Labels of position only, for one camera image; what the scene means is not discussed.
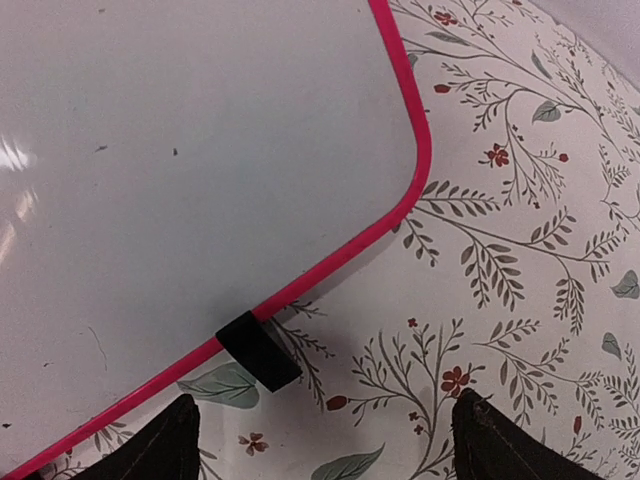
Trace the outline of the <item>pink framed whiteboard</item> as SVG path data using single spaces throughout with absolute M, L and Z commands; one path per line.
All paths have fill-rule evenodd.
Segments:
M 385 235 L 428 167 L 385 1 L 1 5 L 1 475 Z

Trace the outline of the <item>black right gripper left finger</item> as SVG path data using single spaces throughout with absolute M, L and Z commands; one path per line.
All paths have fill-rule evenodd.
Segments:
M 182 394 L 116 451 L 80 472 L 84 480 L 196 480 L 200 411 Z

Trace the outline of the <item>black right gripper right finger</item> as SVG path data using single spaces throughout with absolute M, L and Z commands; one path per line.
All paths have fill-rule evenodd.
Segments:
M 598 480 L 535 440 L 472 388 L 452 408 L 456 477 L 496 480 Z

